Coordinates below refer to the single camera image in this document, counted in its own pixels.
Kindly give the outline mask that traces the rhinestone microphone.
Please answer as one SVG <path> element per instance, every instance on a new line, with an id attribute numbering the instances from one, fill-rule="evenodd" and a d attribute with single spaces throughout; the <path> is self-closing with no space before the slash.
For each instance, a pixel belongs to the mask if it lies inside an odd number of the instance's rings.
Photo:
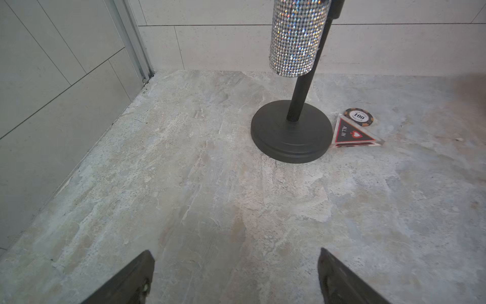
<path id="1" fill-rule="evenodd" d="M 300 77 L 313 68 L 331 1 L 277 0 L 273 6 L 270 68 Z"/>

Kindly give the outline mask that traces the black microphone stand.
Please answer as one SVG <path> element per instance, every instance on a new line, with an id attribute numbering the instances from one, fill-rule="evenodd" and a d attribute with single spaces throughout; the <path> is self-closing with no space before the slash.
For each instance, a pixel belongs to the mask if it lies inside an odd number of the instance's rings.
<path id="1" fill-rule="evenodd" d="M 333 128 L 329 118 L 306 103 L 318 62 L 330 28 L 340 17 L 344 1 L 331 1 L 316 60 L 310 72 L 297 79 L 290 100 L 278 100 L 262 106 L 251 121 L 254 144 L 267 156 L 285 163 L 312 162 L 330 148 Z"/>

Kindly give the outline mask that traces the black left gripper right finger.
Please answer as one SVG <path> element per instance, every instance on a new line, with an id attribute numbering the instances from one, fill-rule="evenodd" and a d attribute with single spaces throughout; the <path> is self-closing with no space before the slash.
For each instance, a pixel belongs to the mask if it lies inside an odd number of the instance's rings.
<path id="1" fill-rule="evenodd" d="M 318 258 L 318 278 L 324 303 L 390 304 L 326 248 Z"/>

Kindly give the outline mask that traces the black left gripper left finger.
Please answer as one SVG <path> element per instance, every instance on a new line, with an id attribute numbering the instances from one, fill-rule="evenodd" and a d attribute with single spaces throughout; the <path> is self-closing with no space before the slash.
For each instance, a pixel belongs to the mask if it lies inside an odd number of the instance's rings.
<path id="1" fill-rule="evenodd" d="M 82 304 L 146 303 L 153 282 L 154 265 L 151 252 L 143 251 Z"/>

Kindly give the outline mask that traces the round poker chip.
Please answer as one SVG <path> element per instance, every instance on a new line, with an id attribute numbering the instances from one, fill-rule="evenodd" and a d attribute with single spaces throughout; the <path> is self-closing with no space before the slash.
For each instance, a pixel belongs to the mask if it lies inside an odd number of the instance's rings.
<path id="1" fill-rule="evenodd" d="M 373 115 L 360 108 L 348 108 L 344 112 L 344 116 L 362 127 L 368 127 L 374 122 Z"/>

